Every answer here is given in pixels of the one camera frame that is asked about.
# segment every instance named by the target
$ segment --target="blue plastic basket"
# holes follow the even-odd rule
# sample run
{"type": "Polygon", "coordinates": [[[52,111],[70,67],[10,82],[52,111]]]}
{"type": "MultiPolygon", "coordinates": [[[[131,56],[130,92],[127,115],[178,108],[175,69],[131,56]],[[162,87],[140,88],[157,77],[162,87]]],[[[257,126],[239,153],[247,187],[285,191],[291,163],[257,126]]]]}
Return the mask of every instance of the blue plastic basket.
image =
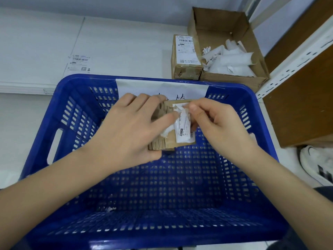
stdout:
{"type": "MultiPolygon", "coordinates": [[[[54,161],[89,141],[118,100],[119,78],[209,85],[206,97],[232,105],[259,146],[277,159],[255,94],[244,85],[70,75],[54,92],[21,179],[48,166],[59,128],[63,132],[54,161]]],[[[286,221],[256,184],[219,155],[199,128],[196,142],[108,176],[33,229],[27,235],[30,246],[130,249],[281,238],[286,221]]]]}

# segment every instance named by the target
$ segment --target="shoe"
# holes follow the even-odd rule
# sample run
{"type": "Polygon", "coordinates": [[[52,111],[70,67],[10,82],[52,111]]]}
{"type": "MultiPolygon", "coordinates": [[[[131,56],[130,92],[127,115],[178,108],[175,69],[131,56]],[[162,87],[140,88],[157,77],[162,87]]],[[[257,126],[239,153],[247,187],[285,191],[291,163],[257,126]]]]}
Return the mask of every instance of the shoe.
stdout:
{"type": "Polygon", "coordinates": [[[298,159],[305,172],[323,186],[333,186],[331,149],[306,146],[298,148],[298,159]]]}

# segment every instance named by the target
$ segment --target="small cardboard box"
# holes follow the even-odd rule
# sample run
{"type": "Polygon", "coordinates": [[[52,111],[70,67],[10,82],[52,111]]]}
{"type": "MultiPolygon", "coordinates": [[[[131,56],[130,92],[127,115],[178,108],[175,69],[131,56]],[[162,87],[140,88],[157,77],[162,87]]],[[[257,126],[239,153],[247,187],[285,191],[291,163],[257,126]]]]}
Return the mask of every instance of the small cardboard box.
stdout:
{"type": "Polygon", "coordinates": [[[174,35],[173,36],[173,44],[172,44],[172,55],[171,55],[171,75],[172,79],[187,79],[187,80],[198,80],[200,77],[200,74],[202,72],[202,63],[201,63],[201,57],[198,56],[198,53],[200,53],[200,47],[199,43],[197,41],[194,42],[187,42],[187,43],[193,43],[194,48],[191,45],[188,45],[187,49],[191,51],[195,51],[194,53],[189,53],[190,59],[180,59],[180,55],[182,53],[179,53],[177,56],[177,50],[181,51],[179,42],[176,42],[176,39],[179,37],[184,37],[185,40],[192,40],[192,37],[189,36],[182,36],[182,35],[174,35]]]}
{"type": "MultiPolygon", "coordinates": [[[[173,111],[173,104],[176,103],[189,103],[192,100],[170,100],[170,101],[164,101],[161,103],[155,112],[152,115],[152,121],[155,121],[156,119],[162,117],[163,115],[172,112],[173,111]]],[[[195,142],[192,143],[177,143],[176,142],[176,132],[174,130],[171,130],[168,133],[168,136],[162,137],[158,136],[156,139],[152,141],[148,145],[149,150],[166,150],[166,151],[171,151],[172,148],[179,147],[179,146],[187,146],[187,145],[192,145],[195,144],[195,142]]]]}
{"type": "Polygon", "coordinates": [[[225,41],[230,39],[241,41],[248,53],[253,52],[252,62],[255,65],[249,67],[257,77],[202,71],[201,81],[242,83],[257,92],[260,85],[269,78],[264,57],[244,12],[193,8],[187,31],[194,41],[199,42],[200,50],[208,46],[213,50],[220,45],[225,45],[225,41]]]}

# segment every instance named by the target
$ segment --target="basket handle hole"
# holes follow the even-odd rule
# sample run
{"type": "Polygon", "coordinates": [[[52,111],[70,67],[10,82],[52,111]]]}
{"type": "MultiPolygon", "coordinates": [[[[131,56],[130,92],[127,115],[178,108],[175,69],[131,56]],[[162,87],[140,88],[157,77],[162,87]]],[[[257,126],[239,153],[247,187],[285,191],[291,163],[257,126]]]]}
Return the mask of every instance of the basket handle hole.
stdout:
{"type": "Polygon", "coordinates": [[[51,148],[49,151],[49,155],[47,156],[47,160],[46,160],[47,164],[49,164],[49,165],[51,165],[54,161],[54,157],[56,155],[57,148],[60,143],[60,138],[61,138],[62,132],[63,132],[63,130],[59,128],[56,131],[56,134],[54,135],[53,142],[52,142],[52,145],[51,145],[51,148]]]}

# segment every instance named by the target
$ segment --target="fingernail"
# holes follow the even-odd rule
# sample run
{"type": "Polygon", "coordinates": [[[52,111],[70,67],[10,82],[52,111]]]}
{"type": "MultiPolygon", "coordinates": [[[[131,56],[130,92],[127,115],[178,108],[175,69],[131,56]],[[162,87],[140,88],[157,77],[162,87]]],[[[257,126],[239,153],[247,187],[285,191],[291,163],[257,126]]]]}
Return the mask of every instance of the fingernail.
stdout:
{"type": "Polygon", "coordinates": [[[190,104],[189,108],[191,111],[196,111],[198,107],[195,104],[190,104]]]}

